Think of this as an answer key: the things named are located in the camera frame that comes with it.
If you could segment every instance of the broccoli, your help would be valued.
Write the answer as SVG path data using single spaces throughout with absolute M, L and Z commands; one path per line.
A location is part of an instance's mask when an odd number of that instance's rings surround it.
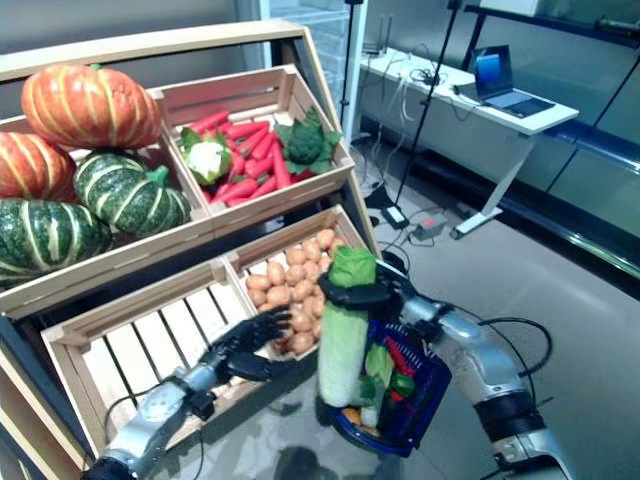
M 324 133 L 315 108 L 309 109 L 302 122 L 295 120 L 292 126 L 277 125 L 276 132 L 284 145 L 282 153 L 289 172 L 295 174 L 310 170 L 319 174 L 329 170 L 340 134 Z

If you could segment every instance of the orange pumpkin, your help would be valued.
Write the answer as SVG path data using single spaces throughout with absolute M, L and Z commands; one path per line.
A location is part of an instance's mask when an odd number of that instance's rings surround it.
M 140 148 L 160 136 L 158 107 L 147 91 L 108 68 L 46 67 L 27 79 L 22 109 L 36 133 L 62 145 Z
M 75 170 L 69 154 L 44 138 L 0 132 L 0 198 L 77 201 Z

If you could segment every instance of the striped squash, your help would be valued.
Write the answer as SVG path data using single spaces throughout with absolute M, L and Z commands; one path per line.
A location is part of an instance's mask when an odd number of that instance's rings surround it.
M 146 90 L 108 68 L 46 67 L 25 82 L 22 109 L 36 133 L 62 145 L 140 148 L 160 136 L 160 113 Z
M 0 287 L 31 280 L 111 247 L 109 226 L 81 205 L 0 199 Z
M 76 201 L 76 164 L 39 135 L 0 132 L 0 197 Z
M 189 220 L 190 207 L 180 192 L 166 187 L 169 169 L 149 171 L 123 151 L 89 154 L 78 168 L 78 197 L 98 218 L 118 230 L 146 237 Z

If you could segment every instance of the pumpkin stem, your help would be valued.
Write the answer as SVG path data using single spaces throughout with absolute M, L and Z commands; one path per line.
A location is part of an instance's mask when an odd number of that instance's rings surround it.
M 152 172 L 147 172 L 149 180 L 161 187 L 167 185 L 167 175 L 169 175 L 169 169 L 165 165 L 159 166 Z

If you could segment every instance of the black cable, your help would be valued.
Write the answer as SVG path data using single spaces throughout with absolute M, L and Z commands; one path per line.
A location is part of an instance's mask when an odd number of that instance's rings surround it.
M 533 367 L 526 369 L 524 372 L 520 372 L 521 377 L 535 373 L 547 364 L 547 362 L 551 358 L 551 354 L 553 353 L 553 339 L 551 338 L 551 334 L 549 333 L 549 330 L 547 330 L 543 325 L 540 325 L 538 322 L 534 322 L 533 320 L 529 320 L 527 318 L 520 318 L 520 317 L 490 318 L 488 320 L 483 320 L 478 325 L 484 326 L 484 325 L 492 325 L 494 323 L 521 323 L 521 324 L 529 325 L 533 328 L 538 329 L 544 335 L 545 340 L 547 342 L 547 349 L 544 352 L 542 360 L 534 364 Z
M 518 376 L 522 377 L 523 373 L 526 375 L 527 379 L 529 380 L 529 386 L 531 387 L 531 399 L 533 400 L 533 404 L 537 405 L 538 404 L 538 396 L 536 395 L 536 387 L 533 384 L 533 378 L 531 377 L 531 369 L 527 366 L 527 362 L 524 361 L 524 358 L 520 354 L 520 351 L 516 348 L 516 346 L 509 339 L 509 337 L 507 337 L 504 333 L 502 333 L 500 330 L 498 330 L 492 324 L 485 323 L 483 325 L 483 322 L 480 322 L 480 323 L 478 323 L 478 325 L 480 325 L 480 326 L 487 325 L 494 332 L 496 332 L 505 342 L 507 342 L 507 344 L 511 347 L 511 350 L 513 350 L 513 353 L 516 354 L 516 357 L 518 357 L 518 360 L 520 360 L 520 363 L 522 364 L 522 367 L 524 368 L 524 371 L 518 373 Z

